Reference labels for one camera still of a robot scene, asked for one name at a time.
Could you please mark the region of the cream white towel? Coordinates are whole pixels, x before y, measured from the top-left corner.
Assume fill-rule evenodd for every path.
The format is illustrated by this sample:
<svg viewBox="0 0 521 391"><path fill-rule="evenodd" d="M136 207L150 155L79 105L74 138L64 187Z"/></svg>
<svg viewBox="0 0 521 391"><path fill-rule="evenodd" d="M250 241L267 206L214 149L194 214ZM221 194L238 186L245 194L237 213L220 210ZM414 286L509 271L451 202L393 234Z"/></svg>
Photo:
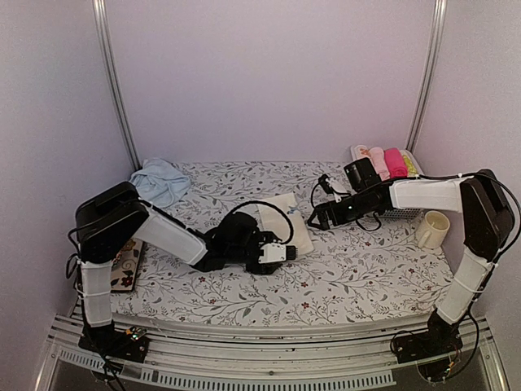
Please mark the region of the cream white towel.
<svg viewBox="0 0 521 391"><path fill-rule="evenodd" d="M289 244L296 246L298 249L296 260L303 260L306 255L314 250L314 246L295 194L289 192L286 194L276 195L264 199L264 202L279 208L289 219L293 226L293 236ZM257 208L259 210L260 221L263 229L265 231L272 231L282 241L287 240L290 235L290 228L286 219L282 217L279 212L269 206L258 204Z"/></svg>

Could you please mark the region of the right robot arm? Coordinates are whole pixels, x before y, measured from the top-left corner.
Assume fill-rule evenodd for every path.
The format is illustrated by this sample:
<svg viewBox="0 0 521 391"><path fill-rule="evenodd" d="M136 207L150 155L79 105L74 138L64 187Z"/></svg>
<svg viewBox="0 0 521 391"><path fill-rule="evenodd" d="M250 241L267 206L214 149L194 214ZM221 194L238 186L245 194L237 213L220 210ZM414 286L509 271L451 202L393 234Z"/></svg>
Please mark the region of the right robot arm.
<svg viewBox="0 0 521 391"><path fill-rule="evenodd" d="M390 350L399 362L432 358L462 348L459 327L472 316L501 257L520 237L520 205L490 169L432 177L425 174L382 180L368 159L345 166L351 191L328 175L318 186L334 198L313 204L308 226L321 231L372 214L424 209L460 218L461 259L443 301L433 310L424 332L399 332Z"/></svg>

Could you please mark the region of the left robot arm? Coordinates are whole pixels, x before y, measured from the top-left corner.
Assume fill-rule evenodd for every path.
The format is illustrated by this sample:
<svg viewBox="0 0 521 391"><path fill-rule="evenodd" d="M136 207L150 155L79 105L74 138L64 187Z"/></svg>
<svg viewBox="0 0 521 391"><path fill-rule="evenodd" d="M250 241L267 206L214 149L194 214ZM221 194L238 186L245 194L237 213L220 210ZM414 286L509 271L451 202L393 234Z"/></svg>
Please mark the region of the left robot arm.
<svg viewBox="0 0 521 391"><path fill-rule="evenodd" d="M142 199L130 182L122 182L81 204L68 239L80 267L79 297L90 341L103 353L115 353L120 334L113 330L111 269L117 254L132 239L159 248L188 266L209 272L242 263L257 275L273 273L294 259L296 248L272 231L263 231L242 203L218 226L202 233Z"/></svg>

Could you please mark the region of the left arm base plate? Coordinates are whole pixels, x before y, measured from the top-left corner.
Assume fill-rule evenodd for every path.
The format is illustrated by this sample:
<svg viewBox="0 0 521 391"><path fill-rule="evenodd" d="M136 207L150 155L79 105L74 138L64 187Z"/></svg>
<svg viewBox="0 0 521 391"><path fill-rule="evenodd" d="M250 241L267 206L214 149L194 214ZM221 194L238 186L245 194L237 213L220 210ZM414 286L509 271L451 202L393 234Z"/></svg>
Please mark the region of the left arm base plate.
<svg viewBox="0 0 521 391"><path fill-rule="evenodd" d="M139 327L117 331L113 323L102 327L84 326L78 346L102 358L119 358L144 363L150 339Z"/></svg>

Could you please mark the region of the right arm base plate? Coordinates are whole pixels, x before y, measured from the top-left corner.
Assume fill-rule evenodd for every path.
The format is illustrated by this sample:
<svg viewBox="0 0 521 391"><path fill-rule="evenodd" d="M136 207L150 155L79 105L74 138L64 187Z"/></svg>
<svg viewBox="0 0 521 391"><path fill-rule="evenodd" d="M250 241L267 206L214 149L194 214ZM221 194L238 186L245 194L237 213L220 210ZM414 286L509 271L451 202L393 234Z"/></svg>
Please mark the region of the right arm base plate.
<svg viewBox="0 0 521 391"><path fill-rule="evenodd" d="M458 328L432 329L424 332L399 331L390 342L398 363L414 362L456 352L463 347Z"/></svg>

